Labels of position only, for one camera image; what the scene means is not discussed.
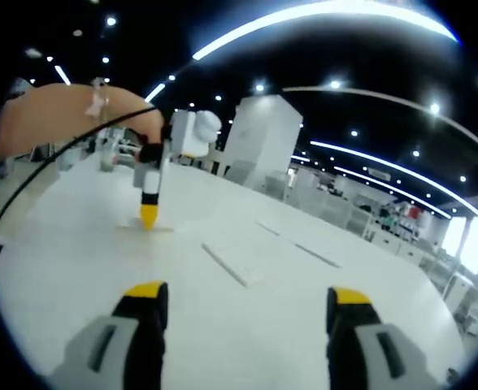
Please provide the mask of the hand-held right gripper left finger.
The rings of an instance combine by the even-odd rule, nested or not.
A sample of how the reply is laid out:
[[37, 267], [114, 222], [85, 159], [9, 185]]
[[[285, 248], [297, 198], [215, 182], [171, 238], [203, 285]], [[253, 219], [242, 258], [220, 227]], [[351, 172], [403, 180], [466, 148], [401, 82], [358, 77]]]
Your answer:
[[55, 389], [160, 389], [168, 285], [138, 284], [112, 313], [99, 316], [67, 343], [54, 370]]

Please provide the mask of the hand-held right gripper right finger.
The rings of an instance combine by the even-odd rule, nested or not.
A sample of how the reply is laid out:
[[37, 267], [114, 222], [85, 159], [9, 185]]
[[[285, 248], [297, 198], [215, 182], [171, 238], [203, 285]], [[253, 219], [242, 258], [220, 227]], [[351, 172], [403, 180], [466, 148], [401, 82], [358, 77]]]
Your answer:
[[331, 389], [439, 389], [424, 353], [384, 323], [363, 293], [328, 289], [326, 358]]

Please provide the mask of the person's left hand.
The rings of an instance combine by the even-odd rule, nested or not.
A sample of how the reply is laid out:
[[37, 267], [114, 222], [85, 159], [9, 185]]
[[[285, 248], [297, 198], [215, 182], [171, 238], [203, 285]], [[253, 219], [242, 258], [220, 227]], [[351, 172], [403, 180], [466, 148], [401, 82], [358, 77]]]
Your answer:
[[103, 86], [101, 95], [106, 99], [106, 119], [119, 119], [122, 127], [130, 128], [142, 136], [147, 145], [162, 145], [165, 119], [162, 112], [142, 97], [114, 86]]

